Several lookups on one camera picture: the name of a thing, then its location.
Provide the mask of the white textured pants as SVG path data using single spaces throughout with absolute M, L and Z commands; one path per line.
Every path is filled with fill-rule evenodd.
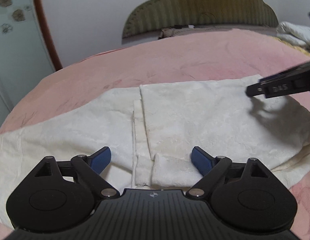
M 73 111 L 0 135 L 0 222 L 6 200 L 47 155 L 69 160 L 108 146 L 109 182 L 190 187 L 198 146 L 236 162 L 258 158 L 286 186 L 310 171 L 310 112 L 289 96 L 249 98 L 258 76 L 111 89 Z

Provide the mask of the white patterned quilt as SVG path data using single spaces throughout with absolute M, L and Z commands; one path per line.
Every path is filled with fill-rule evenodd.
M 277 37 L 292 46 L 310 50 L 310 27 L 289 22 L 280 22 L 276 28 Z

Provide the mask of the white floral wardrobe door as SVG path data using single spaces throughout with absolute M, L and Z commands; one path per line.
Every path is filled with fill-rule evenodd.
M 33 0 L 0 0 L 0 127 L 18 102 L 53 72 Z

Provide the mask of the olive upholstered headboard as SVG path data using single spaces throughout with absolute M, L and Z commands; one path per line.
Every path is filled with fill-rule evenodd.
M 148 0 L 128 16 L 122 38 L 175 25 L 244 24 L 274 28 L 278 18 L 263 0 Z

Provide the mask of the brown wooden door frame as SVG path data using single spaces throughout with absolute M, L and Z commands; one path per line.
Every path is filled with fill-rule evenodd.
M 42 0 L 33 0 L 33 2 L 34 2 L 34 8 L 35 8 L 35 12 L 37 15 L 38 23 L 39 23 L 39 28 L 43 36 L 43 40 L 47 48 L 47 52 L 53 64 L 54 70 L 57 72 L 61 70 L 63 67 L 62 67 L 61 61 L 59 59 L 58 53 L 53 43 L 50 29 L 48 27 L 48 23 L 47 23 L 46 16 L 44 13 Z

